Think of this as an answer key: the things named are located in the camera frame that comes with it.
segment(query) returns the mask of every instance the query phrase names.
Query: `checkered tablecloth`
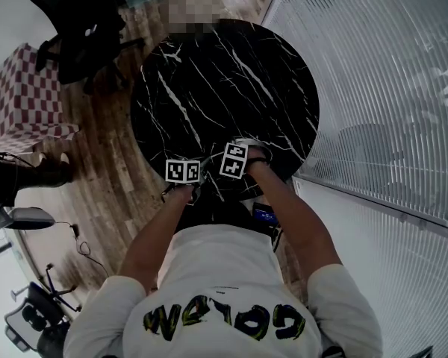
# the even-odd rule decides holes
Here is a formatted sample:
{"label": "checkered tablecloth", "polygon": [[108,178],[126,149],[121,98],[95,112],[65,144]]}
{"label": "checkered tablecloth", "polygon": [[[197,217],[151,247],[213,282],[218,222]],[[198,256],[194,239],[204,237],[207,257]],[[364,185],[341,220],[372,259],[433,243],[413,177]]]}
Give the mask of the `checkered tablecloth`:
{"label": "checkered tablecloth", "polygon": [[19,46],[0,66],[0,151],[19,154],[48,136],[71,139],[77,125],[63,123],[57,64],[35,71],[37,50]]}

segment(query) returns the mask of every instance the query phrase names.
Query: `t-shirt sleeve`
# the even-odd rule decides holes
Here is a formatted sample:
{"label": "t-shirt sleeve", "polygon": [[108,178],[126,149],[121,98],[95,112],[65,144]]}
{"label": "t-shirt sleeve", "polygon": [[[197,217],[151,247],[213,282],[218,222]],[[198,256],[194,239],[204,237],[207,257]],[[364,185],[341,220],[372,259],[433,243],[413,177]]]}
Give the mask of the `t-shirt sleeve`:
{"label": "t-shirt sleeve", "polygon": [[130,277],[109,277],[72,323],[64,345],[65,358],[123,357],[122,335],[133,309],[146,297]]}
{"label": "t-shirt sleeve", "polygon": [[382,332],[367,299],[350,273],[338,264],[316,270],[308,279],[308,305],[320,331],[346,357],[382,357]]}

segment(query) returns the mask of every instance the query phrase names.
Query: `black pants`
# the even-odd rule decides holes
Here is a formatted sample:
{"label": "black pants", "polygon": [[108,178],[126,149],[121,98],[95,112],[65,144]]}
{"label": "black pants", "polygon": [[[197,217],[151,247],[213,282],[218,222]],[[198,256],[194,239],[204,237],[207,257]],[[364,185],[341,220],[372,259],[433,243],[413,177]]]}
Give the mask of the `black pants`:
{"label": "black pants", "polygon": [[221,201],[209,195],[203,195],[193,206],[184,208],[175,234],[185,228],[204,224],[234,225],[273,238],[269,225],[254,219],[244,204],[239,201]]}
{"label": "black pants", "polygon": [[16,165],[0,160],[0,203],[13,207],[19,190],[30,187],[59,187],[72,180],[67,163],[43,160],[36,167]]}

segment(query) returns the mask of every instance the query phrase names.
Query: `white t-shirt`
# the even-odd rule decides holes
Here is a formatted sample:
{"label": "white t-shirt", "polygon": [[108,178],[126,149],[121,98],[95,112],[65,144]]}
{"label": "white t-shirt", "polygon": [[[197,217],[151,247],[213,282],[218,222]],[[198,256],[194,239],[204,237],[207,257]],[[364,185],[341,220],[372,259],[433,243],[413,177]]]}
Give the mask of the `white t-shirt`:
{"label": "white t-shirt", "polygon": [[129,277],[108,278],[72,323],[65,358],[320,357],[324,340],[347,357],[381,357],[376,317],[348,271],[308,279],[305,308],[285,287],[270,238],[231,225],[174,236],[146,297]]}

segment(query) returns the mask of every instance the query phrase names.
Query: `black marble table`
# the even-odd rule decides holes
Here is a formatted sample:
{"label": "black marble table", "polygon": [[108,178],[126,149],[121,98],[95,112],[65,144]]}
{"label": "black marble table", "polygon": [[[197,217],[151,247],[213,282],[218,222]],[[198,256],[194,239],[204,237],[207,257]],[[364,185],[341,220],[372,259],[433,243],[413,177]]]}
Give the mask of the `black marble table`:
{"label": "black marble table", "polygon": [[172,35],[153,50],[137,76],[131,123],[159,175],[166,159],[208,160],[205,178],[216,195],[245,200],[261,191],[248,175],[219,174],[225,144],[258,139],[287,180],[314,143],[319,101],[308,67],[287,42],[259,25],[222,19],[208,33]]}

